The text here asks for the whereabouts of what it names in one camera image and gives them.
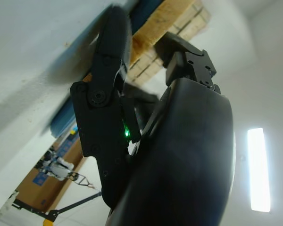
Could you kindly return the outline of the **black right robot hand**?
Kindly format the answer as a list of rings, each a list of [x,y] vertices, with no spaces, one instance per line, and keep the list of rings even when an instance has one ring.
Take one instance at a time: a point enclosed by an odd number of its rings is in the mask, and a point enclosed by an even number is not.
[[[70,89],[82,152],[96,159],[108,226],[217,226],[235,170],[231,104],[208,53],[167,32],[155,45],[166,85],[140,129],[123,87],[132,29],[108,8],[90,68]]]

